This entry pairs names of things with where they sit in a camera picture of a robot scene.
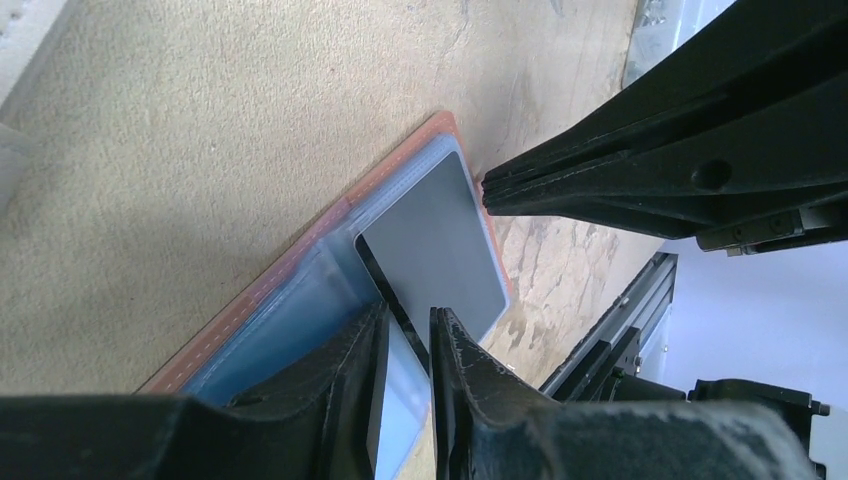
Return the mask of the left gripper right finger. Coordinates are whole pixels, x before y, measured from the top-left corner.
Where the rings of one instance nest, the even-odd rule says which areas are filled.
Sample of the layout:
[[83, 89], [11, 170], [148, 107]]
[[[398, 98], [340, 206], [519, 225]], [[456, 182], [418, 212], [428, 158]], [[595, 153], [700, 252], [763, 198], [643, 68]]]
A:
[[813, 479], [778, 415], [738, 401], [560, 403], [430, 311], [440, 479]]

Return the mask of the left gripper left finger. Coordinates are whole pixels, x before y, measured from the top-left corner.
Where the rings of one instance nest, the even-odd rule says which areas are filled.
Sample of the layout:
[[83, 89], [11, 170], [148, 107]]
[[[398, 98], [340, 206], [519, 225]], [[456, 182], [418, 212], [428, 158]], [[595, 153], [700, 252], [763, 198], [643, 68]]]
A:
[[214, 406], [189, 395], [1, 401], [5, 479], [371, 479], [387, 372], [385, 304]]

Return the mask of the brown card holder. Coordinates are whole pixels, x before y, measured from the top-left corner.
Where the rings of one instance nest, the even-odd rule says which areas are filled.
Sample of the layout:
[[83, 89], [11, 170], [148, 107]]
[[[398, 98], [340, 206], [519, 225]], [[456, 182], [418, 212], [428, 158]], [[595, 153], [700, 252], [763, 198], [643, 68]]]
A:
[[[382, 297], [356, 251], [357, 236], [450, 152], [464, 159], [510, 303], [510, 284], [493, 223], [481, 206], [455, 117], [440, 111], [331, 205], [169, 359], [143, 385], [143, 391], [189, 393], [222, 404], [317, 349], [356, 310]], [[430, 400], [426, 370], [393, 316], [378, 478], [393, 479], [400, 472], [422, 435]]]

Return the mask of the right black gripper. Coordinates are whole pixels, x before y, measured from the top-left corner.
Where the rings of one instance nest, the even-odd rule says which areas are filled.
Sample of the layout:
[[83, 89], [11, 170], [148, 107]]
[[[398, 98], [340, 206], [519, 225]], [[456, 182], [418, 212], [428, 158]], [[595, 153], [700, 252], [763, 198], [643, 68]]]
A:
[[489, 171], [498, 216], [563, 216], [704, 252], [847, 240], [844, 1], [737, 1], [567, 131]]

